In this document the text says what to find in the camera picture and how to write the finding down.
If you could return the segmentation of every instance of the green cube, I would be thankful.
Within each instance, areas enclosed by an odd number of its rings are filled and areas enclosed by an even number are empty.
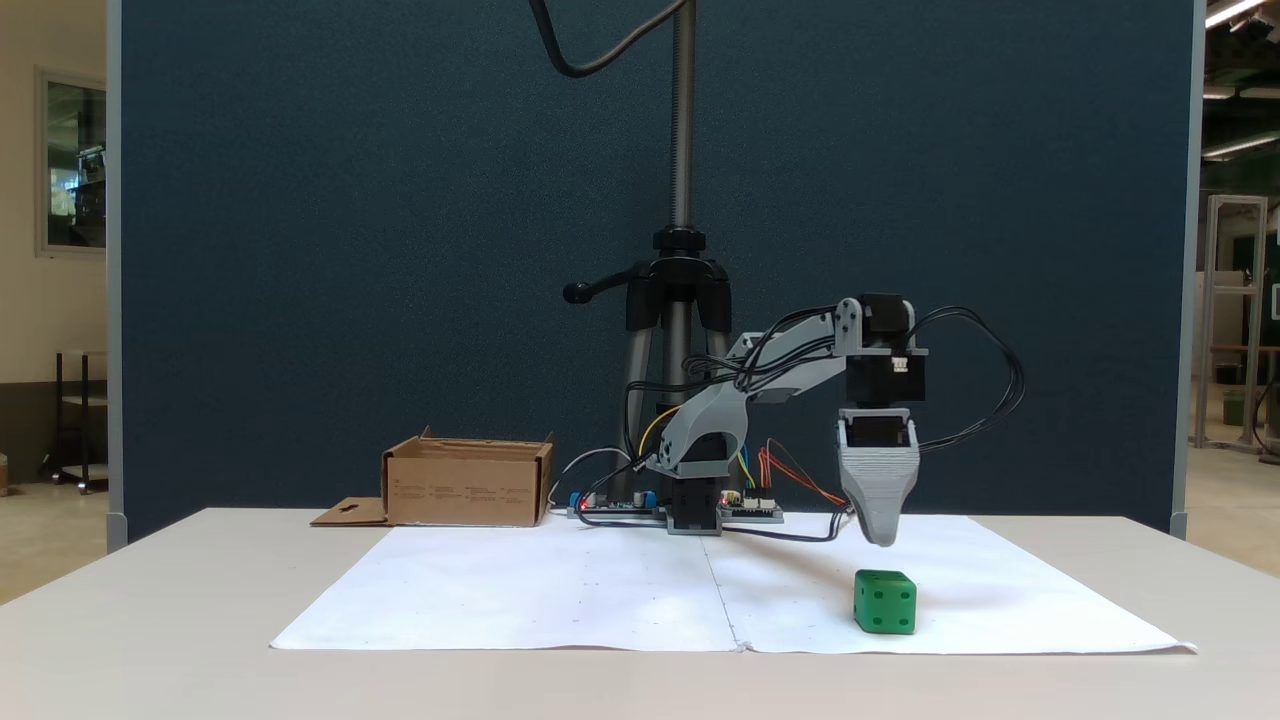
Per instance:
[[[854,619],[868,633],[910,635],[915,632],[915,583],[897,570],[859,570]]]

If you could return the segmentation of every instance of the white table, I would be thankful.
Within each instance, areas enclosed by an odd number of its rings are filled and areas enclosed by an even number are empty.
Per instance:
[[[1128,520],[978,519],[1201,655],[269,650],[387,533],[317,514],[206,510],[0,607],[0,717],[1280,716],[1280,579]]]

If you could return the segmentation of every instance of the open cardboard box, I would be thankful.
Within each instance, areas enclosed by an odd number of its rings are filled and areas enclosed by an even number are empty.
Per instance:
[[[531,528],[549,505],[556,438],[438,438],[431,428],[383,454],[383,496],[348,497],[312,527],[504,525]]]

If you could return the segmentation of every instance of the window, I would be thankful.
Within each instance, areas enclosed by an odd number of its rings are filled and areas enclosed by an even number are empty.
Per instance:
[[[104,255],[106,88],[36,72],[36,254]]]

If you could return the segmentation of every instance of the tripod handle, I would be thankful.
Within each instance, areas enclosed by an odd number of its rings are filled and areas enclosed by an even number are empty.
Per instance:
[[[564,296],[564,301],[571,305],[585,305],[591,301],[596,295],[618,287],[631,279],[631,272],[623,270],[621,273],[613,273],[612,275],[596,281],[594,283],[568,283],[561,295]]]

